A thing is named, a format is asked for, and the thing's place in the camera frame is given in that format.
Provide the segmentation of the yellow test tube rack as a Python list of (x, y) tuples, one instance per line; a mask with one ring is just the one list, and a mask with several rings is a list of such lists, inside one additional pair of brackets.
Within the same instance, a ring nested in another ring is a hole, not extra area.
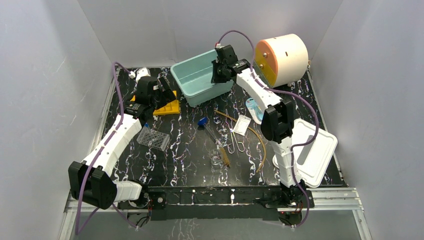
[(153, 108), (147, 106), (146, 91), (135, 94), (131, 100), (124, 103), (124, 113), (135, 119), (148, 120), (153, 116), (178, 114), (180, 112), (178, 100), (167, 103), (164, 107)]

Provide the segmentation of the teal plastic bin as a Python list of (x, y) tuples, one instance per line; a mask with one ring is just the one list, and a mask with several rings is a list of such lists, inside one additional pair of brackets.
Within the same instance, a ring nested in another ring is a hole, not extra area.
[(214, 49), (171, 66), (170, 71), (190, 107), (196, 107), (231, 91), (234, 82), (212, 84)]

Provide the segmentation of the amber rubber tubing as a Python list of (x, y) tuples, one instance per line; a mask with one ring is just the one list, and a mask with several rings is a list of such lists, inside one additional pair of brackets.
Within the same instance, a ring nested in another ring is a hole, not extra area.
[[(215, 113), (217, 113), (217, 114), (219, 114), (219, 115), (221, 115), (221, 116), (224, 116), (225, 118), (227, 118), (227, 119), (230, 119), (231, 121), (233, 121), (233, 122), (236, 122), (237, 120), (235, 119), (235, 118), (233, 118), (233, 117), (231, 117), (231, 116), (229, 116), (229, 115), (227, 115), (227, 114), (225, 114), (225, 113), (223, 113), (223, 112), (221, 112), (221, 111), (219, 111), (219, 110), (217, 110), (217, 109), (214, 109), (213, 110)], [(250, 130), (256, 137), (257, 137), (257, 139), (259, 140), (259, 142), (260, 142), (260, 144), (261, 144), (261, 146), (262, 146), (262, 148), (263, 148), (263, 157), (262, 157), (262, 160), (261, 160), (261, 162), (260, 162), (260, 164), (259, 164), (259, 166), (258, 166), (258, 168), (256, 169), (256, 173), (259, 173), (261, 170), (262, 170), (262, 168), (263, 168), (263, 166), (264, 166), (264, 163), (265, 163), (265, 160), (266, 160), (266, 158), (267, 158), (267, 149), (266, 149), (266, 145), (265, 145), (265, 143), (264, 143), (264, 141), (263, 141), (263, 139), (261, 138), (261, 136), (252, 128), (252, 127), (250, 127), (250, 126), (248, 126), (247, 127), (248, 128), (248, 130)]]

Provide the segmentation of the clear plastic well rack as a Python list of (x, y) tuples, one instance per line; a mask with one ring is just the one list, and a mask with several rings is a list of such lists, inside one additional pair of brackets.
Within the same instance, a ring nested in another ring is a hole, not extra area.
[(144, 126), (141, 129), (136, 141), (140, 145), (147, 146), (150, 149), (164, 152), (168, 148), (170, 135)]

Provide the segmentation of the white paper packet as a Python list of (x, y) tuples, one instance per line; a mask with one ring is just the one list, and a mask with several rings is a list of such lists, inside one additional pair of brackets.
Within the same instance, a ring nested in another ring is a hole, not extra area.
[(236, 124), (233, 128), (233, 132), (238, 135), (245, 136), (251, 121), (251, 118), (245, 115), (239, 115), (238, 119), (236, 120)]

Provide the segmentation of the brown test tube brush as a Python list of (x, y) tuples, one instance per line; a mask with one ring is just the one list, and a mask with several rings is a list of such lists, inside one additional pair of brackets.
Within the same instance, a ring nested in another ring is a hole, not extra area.
[(221, 146), (218, 149), (219, 149), (219, 152), (221, 154), (221, 158), (222, 158), (223, 164), (226, 167), (230, 167), (230, 160), (229, 160), (229, 157), (228, 157), (225, 149), (223, 147), (221, 147)]

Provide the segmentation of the glass beaker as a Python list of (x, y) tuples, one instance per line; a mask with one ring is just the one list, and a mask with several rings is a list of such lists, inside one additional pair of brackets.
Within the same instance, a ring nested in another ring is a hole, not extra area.
[(221, 169), (224, 165), (221, 152), (218, 149), (212, 149), (209, 152), (210, 164), (213, 169)]

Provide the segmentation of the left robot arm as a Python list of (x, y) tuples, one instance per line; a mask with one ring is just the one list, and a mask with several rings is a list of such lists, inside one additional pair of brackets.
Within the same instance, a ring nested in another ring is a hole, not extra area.
[(153, 117), (154, 111), (176, 100), (164, 77), (142, 76), (132, 96), (123, 99), (117, 91), (120, 113), (104, 138), (81, 162), (68, 168), (71, 196), (78, 205), (108, 209), (112, 204), (130, 201), (137, 208), (149, 203), (146, 185), (138, 180), (116, 181), (113, 169), (127, 145)]

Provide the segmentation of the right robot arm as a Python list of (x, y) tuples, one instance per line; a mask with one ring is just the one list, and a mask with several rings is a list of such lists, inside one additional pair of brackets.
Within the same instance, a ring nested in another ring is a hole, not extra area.
[(268, 89), (246, 59), (238, 59), (231, 45), (215, 45), (217, 57), (212, 63), (211, 83), (233, 80), (257, 103), (263, 113), (260, 124), (262, 135), (271, 143), (278, 164), (282, 202), (295, 207), (302, 199), (305, 185), (294, 163), (291, 148), (294, 128), (294, 104), (283, 100)]

